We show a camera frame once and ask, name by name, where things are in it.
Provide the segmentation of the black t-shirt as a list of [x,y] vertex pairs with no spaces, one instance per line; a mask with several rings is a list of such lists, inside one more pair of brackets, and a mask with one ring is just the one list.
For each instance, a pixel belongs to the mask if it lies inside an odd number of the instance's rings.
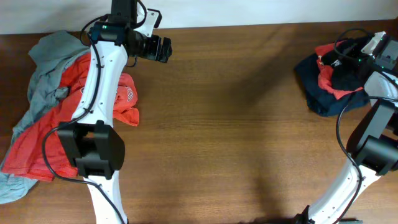
[[[368,39],[368,37],[358,37],[356,39]],[[341,53],[341,43],[346,41],[344,39],[336,44],[336,50]],[[333,50],[326,53],[322,57],[324,65],[330,65],[333,68],[333,74],[331,78],[332,87],[337,90],[354,90],[361,87],[361,82],[356,74],[361,64],[361,61],[357,65],[347,65],[342,62],[341,58],[344,57],[339,55]]]

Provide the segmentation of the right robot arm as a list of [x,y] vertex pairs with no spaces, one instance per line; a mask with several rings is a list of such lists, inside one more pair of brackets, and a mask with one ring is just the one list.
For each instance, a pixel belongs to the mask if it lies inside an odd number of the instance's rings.
[[[397,170],[397,40],[386,32],[362,37],[341,34],[321,45],[295,71],[308,107],[322,116],[367,103],[371,109],[340,148],[342,171],[326,193],[297,214],[294,223],[342,223],[348,209],[372,183]],[[394,133],[386,136],[385,130]]]

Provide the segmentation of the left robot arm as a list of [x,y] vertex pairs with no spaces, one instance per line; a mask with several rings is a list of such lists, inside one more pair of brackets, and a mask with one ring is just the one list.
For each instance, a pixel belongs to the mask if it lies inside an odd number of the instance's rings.
[[142,1],[113,0],[111,12],[90,21],[90,67],[82,97],[57,133],[67,159],[78,171],[74,182],[88,186],[97,223],[128,223],[119,188],[125,144],[113,128],[113,109],[129,57],[166,63],[172,42],[153,33],[162,14]]

